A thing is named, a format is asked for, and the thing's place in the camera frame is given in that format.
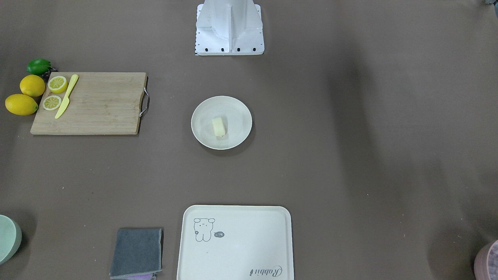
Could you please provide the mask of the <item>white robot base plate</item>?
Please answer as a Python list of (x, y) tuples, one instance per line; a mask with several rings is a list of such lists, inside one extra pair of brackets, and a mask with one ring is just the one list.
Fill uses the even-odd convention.
[(265, 52), (261, 7), (254, 1), (205, 0), (196, 12), (196, 55), (248, 56)]

